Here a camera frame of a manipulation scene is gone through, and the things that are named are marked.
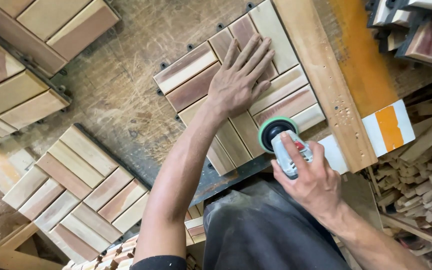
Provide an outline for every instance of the person's left hand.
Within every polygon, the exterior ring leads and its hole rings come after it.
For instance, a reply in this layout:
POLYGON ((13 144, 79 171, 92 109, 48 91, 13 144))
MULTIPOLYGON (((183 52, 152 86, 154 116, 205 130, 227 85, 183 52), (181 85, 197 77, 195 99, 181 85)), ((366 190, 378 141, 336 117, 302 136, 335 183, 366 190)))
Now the person's left hand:
POLYGON ((251 56, 260 40, 260 35, 254 34, 234 62, 238 44, 233 39, 221 69, 211 81, 207 104, 222 119, 242 114, 271 86, 269 81, 262 81, 255 86, 256 80, 270 65, 275 54, 274 50, 268 51, 271 39, 265 38, 251 56))

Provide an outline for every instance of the orange paint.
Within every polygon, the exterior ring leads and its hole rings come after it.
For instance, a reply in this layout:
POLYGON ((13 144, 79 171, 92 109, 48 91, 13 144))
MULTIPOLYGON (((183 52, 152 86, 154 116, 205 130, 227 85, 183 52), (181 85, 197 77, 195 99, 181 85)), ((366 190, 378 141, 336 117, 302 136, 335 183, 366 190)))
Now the orange paint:
POLYGON ((364 118, 398 101, 398 95, 378 51, 371 29, 366 28, 368 16, 361 0, 328 0, 340 34, 333 37, 338 46, 336 58, 347 86, 364 118))
POLYGON ((377 111, 375 116, 378 121, 379 129, 381 130, 386 150, 389 152, 403 146, 403 134, 401 134, 401 129, 398 127, 395 108, 393 106, 385 107, 377 111))

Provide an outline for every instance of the orbital sander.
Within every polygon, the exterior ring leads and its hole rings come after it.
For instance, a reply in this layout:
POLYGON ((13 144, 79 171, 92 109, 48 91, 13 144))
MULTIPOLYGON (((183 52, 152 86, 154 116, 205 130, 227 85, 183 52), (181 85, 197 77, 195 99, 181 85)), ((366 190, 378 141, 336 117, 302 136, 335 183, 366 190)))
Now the orbital sander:
POLYGON ((286 151, 279 135, 282 132, 289 134, 301 156, 307 161, 313 161, 313 153, 309 145, 299 137, 296 123, 288 117, 273 117, 266 120, 259 129, 258 139, 262 149, 270 154, 276 155, 276 160, 289 179, 298 177, 298 169, 286 151))

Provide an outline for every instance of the workbench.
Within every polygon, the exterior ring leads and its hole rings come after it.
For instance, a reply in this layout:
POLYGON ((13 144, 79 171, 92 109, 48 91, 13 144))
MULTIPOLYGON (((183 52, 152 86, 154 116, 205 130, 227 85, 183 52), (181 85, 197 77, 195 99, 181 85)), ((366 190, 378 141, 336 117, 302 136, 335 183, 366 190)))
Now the workbench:
MULTIPOLYGON (((340 66, 350 59, 352 20, 344 2, 361 0, 314 0, 323 27, 340 66)), ((157 95, 153 75, 160 64, 175 62, 216 33, 218 23, 227 26, 245 13, 242 0, 113 0, 121 14, 116 35, 104 34, 51 81, 65 85, 73 102, 66 113, 47 117, 14 137, 21 148, 41 156, 73 123, 81 123, 141 180, 154 183, 168 152, 185 127, 164 96, 157 95)), ((432 68, 414 70, 407 62, 384 55, 399 98, 432 83, 432 68)), ((361 72, 372 72, 371 65, 361 72)), ((303 139, 320 140, 331 132, 325 122, 304 132, 303 139)), ((220 177, 206 160, 192 204, 230 187, 267 168, 272 156, 264 154, 236 171, 220 177)))

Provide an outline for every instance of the hand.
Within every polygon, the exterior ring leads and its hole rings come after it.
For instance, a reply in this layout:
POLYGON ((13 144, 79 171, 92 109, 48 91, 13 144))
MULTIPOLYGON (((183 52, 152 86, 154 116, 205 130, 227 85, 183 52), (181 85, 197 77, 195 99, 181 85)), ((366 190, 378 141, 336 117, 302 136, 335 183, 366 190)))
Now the hand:
POLYGON ((323 225, 337 215, 344 204, 341 198, 341 176, 329 166, 325 147, 309 141, 313 161, 308 163, 293 143, 291 137, 281 133, 283 145, 296 165, 298 178, 290 180, 276 160, 272 160, 274 178, 285 191, 323 225))
POLYGON ((268 51, 271 39, 265 38, 250 57, 260 40, 260 35, 254 34, 234 62, 238 44, 233 39, 221 69, 211 81, 207 104, 222 119, 242 114, 271 86, 269 81, 262 81, 255 86, 256 80, 270 65, 275 54, 274 50, 268 51))

